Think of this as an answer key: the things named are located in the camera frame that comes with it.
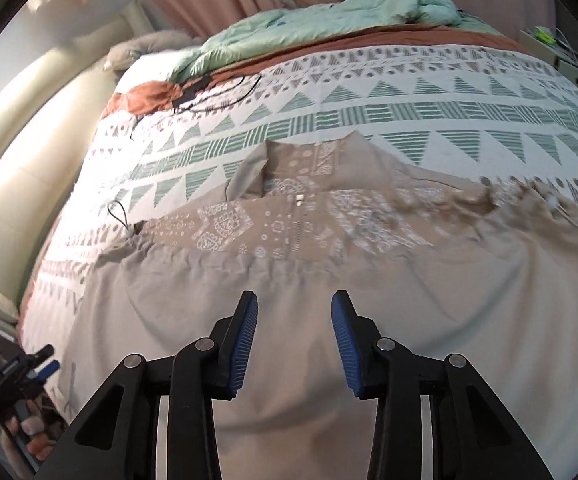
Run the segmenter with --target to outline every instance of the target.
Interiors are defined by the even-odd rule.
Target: upholstered headboard
[[[0,324],[11,327],[40,248],[114,92],[109,48],[153,28],[138,2],[54,48],[0,92]]]

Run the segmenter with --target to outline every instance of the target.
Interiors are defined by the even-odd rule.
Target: green triangle pattern
[[[543,150],[552,156],[553,160],[560,164],[560,154],[558,153],[558,148],[556,148],[554,136],[546,134],[527,134],[527,137],[543,148]]]
[[[438,132],[455,147],[463,150],[476,162],[480,158],[480,133],[476,130],[447,130]]]
[[[485,94],[485,92],[471,86],[461,77],[454,78],[454,92],[458,94]]]
[[[392,86],[384,81],[379,81],[378,84],[371,90],[369,97],[388,97],[392,95],[407,95],[400,89]]]
[[[224,176],[227,178],[231,178],[233,174],[236,173],[236,170],[238,169],[240,162],[242,161],[237,160],[236,162],[227,162],[227,164],[223,164]]]
[[[162,198],[173,189],[173,187],[180,182],[182,177],[178,176],[177,178],[170,178],[168,180],[163,180],[156,184],[156,194],[153,197],[153,206],[156,207]]]
[[[525,149],[523,147],[523,141],[518,132],[496,132],[492,130],[486,130],[490,136],[498,140],[505,148],[507,148],[511,153],[513,153],[517,158],[525,161]]]
[[[122,202],[122,199],[127,196],[127,193],[129,192],[128,189],[121,189],[120,191],[118,191],[118,193],[115,195],[114,200],[117,200],[118,202]]]
[[[131,202],[129,203],[129,212],[133,209],[133,207],[138,203],[145,193],[153,187],[153,184],[146,184],[145,186],[137,186],[133,188],[131,191]]]
[[[520,95],[524,99],[533,99],[534,101],[538,101],[538,99],[545,99],[544,95],[539,94],[538,92],[527,88],[526,86],[520,85]]]
[[[162,145],[162,148],[160,148],[158,151],[159,152],[166,152],[166,150],[170,150],[171,148],[175,148],[176,147],[176,139],[173,138],[173,134],[171,134],[169,136],[169,138],[167,139],[167,142],[165,142]]]
[[[255,121],[259,121],[262,118],[267,117],[268,115],[271,115],[269,108],[267,108],[265,105],[260,105],[258,108],[256,108],[255,110],[252,111],[251,115],[249,117],[247,117],[246,120],[242,124],[253,123]]]
[[[578,139],[576,137],[570,134],[560,134],[558,138],[562,140],[572,152],[578,155]]]
[[[231,116],[227,115],[222,121],[220,121],[220,123],[209,132],[209,135],[211,134],[217,134],[219,132],[223,132],[225,130],[230,130],[232,128],[235,128],[236,125],[233,124],[233,121],[231,120]]]
[[[178,142],[178,146],[183,142],[188,141],[189,139],[193,139],[194,137],[200,137],[200,124],[194,124],[191,126],[191,128],[185,131],[182,139],[180,139],[180,142]]]
[[[562,102],[564,102],[569,108],[573,108],[574,110],[576,110],[578,112],[578,107],[569,99],[567,99],[566,97],[562,98]]]
[[[430,82],[422,78],[418,79],[414,94],[446,94],[447,90],[440,88],[440,86],[432,85]]]
[[[407,155],[416,166],[422,162],[429,141],[429,132],[399,132],[393,134],[381,134],[384,140],[394,148]]]
[[[552,101],[556,101],[559,105],[567,106],[567,103],[563,102],[563,100],[559,97],[556,97],[549,90],[547,90],[547,97],[549,97]]]
[[[213,168],[207,168],[206,170],[193,171],[192,173],[187,173],[186,178],[187,200],[189,200],[189,197],[194,193],[194,191],[198,189],[202,185],[202,183],[209,178],[210,174],[213,173],[213,170],[215,170],[215,168],[217,168],[217,166],[214,166]]]
[[[342,86],[336,86],[334,91],[326,97],[323,103],[337,103],[339,101],[348,101],[350,99],[360,99],[360,96]]]
[[[508,97],[518,97],[506,86],[501,85],[500,81],[490,76],[490,93],[492,95],[506,95]]]
[[[293,110],[297,110],[298,108],[304,108],[313,105],[314,102],[311,99],[309,99],[302,92],[298,92],[291,98],[291,100],[285,106],[283,106],[283,108],[280,110],[280,113],[291,112]]]

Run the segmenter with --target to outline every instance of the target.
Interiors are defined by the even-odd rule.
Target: pillow
[[[127,70],[144,54],[163,50],[180,50],[188,46],[201,45],[204,42],[205,38],[192,38],[185,30],[159,30],[112,47],[106,56],[104,70]]]
[[[115,92],[118,94],[126,94],[134,86],[142,83],[149,81],[169,81],[179,69],[181,60],[192,48],[197,48],[197,46],[191,46],[181,50],[165,50],[163,52],[141,56],[140,59],[131,65],[129,70],[122,74],[118,85],[115,87]]]

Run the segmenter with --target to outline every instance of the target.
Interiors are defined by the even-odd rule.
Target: mint green comforter
[[[304,9],[274,9],[240,20],[180,52],[173,80],[183,82],[228,64],[290,46],[381,25],[459,25],[451,0],[346,0]]]

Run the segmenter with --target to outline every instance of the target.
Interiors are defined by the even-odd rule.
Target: geometric patterned bedsheet
[[[124,235],[110,200],[130,222],[158,218],[229,178],[265,139],[309,143],[358,130],[409,164],[473,180],[540,178],[578,203],[578,89],[524,54],[455,45],[322,52],[197,100],[190,111],[100,121],[28,302],[27,351],[51,343],[61,359],[90,266]]]

